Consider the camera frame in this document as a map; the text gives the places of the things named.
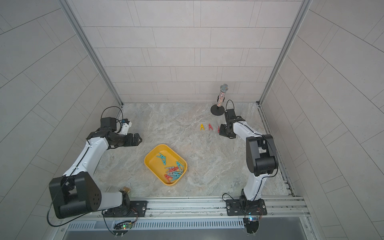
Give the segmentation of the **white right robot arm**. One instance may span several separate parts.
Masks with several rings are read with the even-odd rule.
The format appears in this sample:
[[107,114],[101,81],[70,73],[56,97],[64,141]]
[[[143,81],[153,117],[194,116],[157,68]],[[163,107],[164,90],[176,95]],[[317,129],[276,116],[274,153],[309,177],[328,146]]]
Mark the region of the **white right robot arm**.
[[222,124],[219,135],[229,139],[240,137],[245,141],[246,164],[250,174],[242,195],[247,201],[261,199],[267,179],[275,177],[279,169],[273,137],[257,132],[245,121]]

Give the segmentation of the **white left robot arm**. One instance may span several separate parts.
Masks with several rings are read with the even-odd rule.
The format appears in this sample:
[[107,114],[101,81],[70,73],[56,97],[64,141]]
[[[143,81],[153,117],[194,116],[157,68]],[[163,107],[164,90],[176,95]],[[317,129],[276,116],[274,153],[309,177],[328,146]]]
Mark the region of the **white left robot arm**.
[[111,129],[98,129],[90,133],[73,165],[49,184],[56,217],[66,219],[98,211],[105,211],[108,218],[131,215],[133,210],[128,193],[103,193],[93,175],[105,151],[135,147],[142,141],[139,134],[117,134]]

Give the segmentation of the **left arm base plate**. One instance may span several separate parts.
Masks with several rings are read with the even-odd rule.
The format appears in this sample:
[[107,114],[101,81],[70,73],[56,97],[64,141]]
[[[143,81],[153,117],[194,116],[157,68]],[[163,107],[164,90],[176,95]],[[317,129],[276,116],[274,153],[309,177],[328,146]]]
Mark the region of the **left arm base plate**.
[[133,201],[129,206],[122,205],[104,211],[106,218],[141,218],[144,217],[147,210],[147,201]]

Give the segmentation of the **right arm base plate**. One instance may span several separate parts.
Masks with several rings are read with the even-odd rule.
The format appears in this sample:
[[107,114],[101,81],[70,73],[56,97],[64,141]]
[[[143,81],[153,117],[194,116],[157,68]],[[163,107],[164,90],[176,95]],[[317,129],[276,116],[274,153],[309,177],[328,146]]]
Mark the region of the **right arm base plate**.
[[263,199],[256,201],[248,200],[225,200],[228,216],[266,216],[268,214]]

